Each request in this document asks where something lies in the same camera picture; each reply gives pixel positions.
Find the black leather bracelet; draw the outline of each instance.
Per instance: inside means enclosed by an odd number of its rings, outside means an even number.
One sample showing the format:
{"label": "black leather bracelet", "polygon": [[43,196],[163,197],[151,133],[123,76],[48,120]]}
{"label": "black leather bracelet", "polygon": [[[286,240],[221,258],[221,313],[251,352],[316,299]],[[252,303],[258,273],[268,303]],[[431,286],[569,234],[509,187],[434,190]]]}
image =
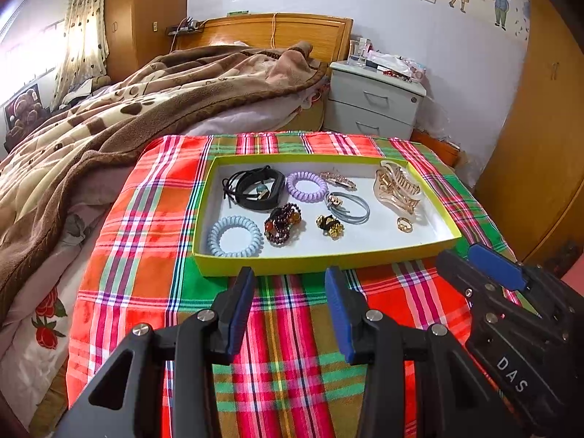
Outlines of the black leather bracelet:
{"label": "black leather bracelet", "polygon": [[[231,189],[233,182],[239,178],[235,189]],[[254,184],[263,185],[268,179],[273,179],[271,189],[262,192],[247,193],[244,191]],[[237,204],[252,211],[266,211],[276,208],[280,203],[280,196],[284,190],[285,176],[278,170],[266,165],[263,168],[256,168],[247,171],[238,171],[229,178],[223,179],[223,199],[229,197]]]}

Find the hair accessory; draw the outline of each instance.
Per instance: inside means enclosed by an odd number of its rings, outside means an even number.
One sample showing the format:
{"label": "hair accessory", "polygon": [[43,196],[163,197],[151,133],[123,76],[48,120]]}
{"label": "hair accessory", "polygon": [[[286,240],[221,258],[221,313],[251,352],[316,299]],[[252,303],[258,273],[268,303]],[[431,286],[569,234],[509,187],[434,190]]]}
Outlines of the hair accessory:
{"label": "hair accessory", "polygon": [[[235,189],[232,189],[231,185],[238,177],[240,178]],[[268,179],[274,180],[271,190],[264,184],[264,181]],[[256,186],[255,193],[245,194],[245,190],[257,183],[260,184]],[[280,203],[284,183],[284,175],[268,165],[263,168],[238,171],[229,178],[223,179],[223,199],[229,197],[241,207],[252,211],[267,211],[277,207]]]}
{"label": "hair accessory", "polygon": [[[348,199],[358,205],[360,205],[363,209],[365,209],[364,215],[350,215],[350,211],[346,208],[342,207],[340,204],[337,204],[337,201],[341,201],[340,198]],[[354,194],[345,194],[345,193],[329,193],[326,196],[326,206],[328,210],[334,214],[337,219],[342,220],[343,222],[353,223],[353,224],[360,224],[365,223],[369,220],[369,216],[371,215],[371,210],[369,209],[369,205],[365,202],[365,199],[355,196]]]}
{"label": "hair accessory", "polygon": [[[296,182],[300,180],[312,181],[318,184],[320,189],[315,193],[303,193],[296,188]],[[299,171],[297,173],[288,175],[288,178],[286,179],[286,185],[288,187],[290,196],[305,203],[317,203],[322,201],[326,195],[326,191],[328,191],[328,187],[326,187],[326,181],[320,176],[308,171]]]}
{"label": "hair accessory", "polygon": [[[249,246],[243,250],[224,252],[219,246],[219,239],[227,229],[233,227],[243,227],[246,229],[252,235],[252,241]],[[247,217],[241,215],[231,215],[219,219],[212,225],[211,231],[209,231],[207,237],[209,251],[211,251],[211,254],[215,255],[215,257],[253,257],[259,253],[262,243],[262,233],[259,231],[258,226],[253,220],[247,219]]]}
{"label": "hair accessory", "polygon": [[347,188],[350,191],[357,189],[357,185],[355,185],[354,182],[345,176],[341,176],[340,174],[331,173],[330,171],[323,171],[319,174],[319,176],[328,183]]}
{"label": "hair accessory", "polygon": [[381,203],[390,203],[397,208],[414,214],[414,209],[422,199],[422,190],[397,163],[382,161],[376,171],[373,193]]}
{"label": "hair accessory", "polygon": [[345,226],[332,215],[326,217],[323,215],[318,216],[316,218],[316,225],[319,229],[322,229],[325,235],[328,235],[333,240],[337,240],[345,230]]}
{"label": "hair accessory", "polygon": [[414,230],[414,226],[412,225],[411,220],[406,219],[405,217],[398,217],[398,229],[409,234]]}
{"label": "hair accessory", "polygon": [[300,208],[296,204],[286,203],[275,208],[264,222],[266,238],[276,245],[281,245],[290,239],[290,229],[302,220]]}

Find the brown blanket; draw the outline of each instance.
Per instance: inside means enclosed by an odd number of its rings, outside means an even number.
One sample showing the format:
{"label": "brown blanket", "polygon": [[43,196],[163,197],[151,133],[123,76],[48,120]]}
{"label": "brown blanket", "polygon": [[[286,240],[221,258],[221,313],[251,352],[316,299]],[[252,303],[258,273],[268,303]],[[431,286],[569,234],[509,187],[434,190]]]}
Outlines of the brown blanket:
{"label": "brown blanket", "polygon": [[229,108],[300,92],[326,64],[287,50],[208,46],[176,51],[109,93],[48,119],[0,164],[0,324],[55,247],[81,177],[132,165],[147,143]]}

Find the purple spiral hair tie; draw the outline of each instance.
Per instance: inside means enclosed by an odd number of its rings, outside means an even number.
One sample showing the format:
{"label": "purple spiral hair tie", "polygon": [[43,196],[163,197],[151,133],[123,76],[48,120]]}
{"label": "purple spiral hair tie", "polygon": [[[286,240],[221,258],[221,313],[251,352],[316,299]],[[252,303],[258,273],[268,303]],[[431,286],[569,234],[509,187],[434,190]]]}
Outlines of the purple spiral hair tie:
{"label": "purple spiral hair tie", "polygon": [[[303,193],[296,188],[296,182],[300,180],[312,181],[318,184],[320,189],[315,193]],[[326,191],[328,191],[326,181],[320,176],[308,171],[298,171],[288,175],[286,178],[286,186],[288,187],[290,196],[299,201],[302,201],[303,203],[317,203],[322,201],[325,199]]]}

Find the white nightstand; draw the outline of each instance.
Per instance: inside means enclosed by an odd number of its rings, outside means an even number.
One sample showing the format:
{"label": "white nightstand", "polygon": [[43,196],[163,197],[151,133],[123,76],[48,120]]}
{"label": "white nightstand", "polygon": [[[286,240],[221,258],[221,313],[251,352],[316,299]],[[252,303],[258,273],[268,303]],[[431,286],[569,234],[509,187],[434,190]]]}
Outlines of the white nightstand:
{"label": "white nightstand", "polygon": [[421,84],[346,62],[333,62],[331,69],[324,130],[410,139],[426,96]]}

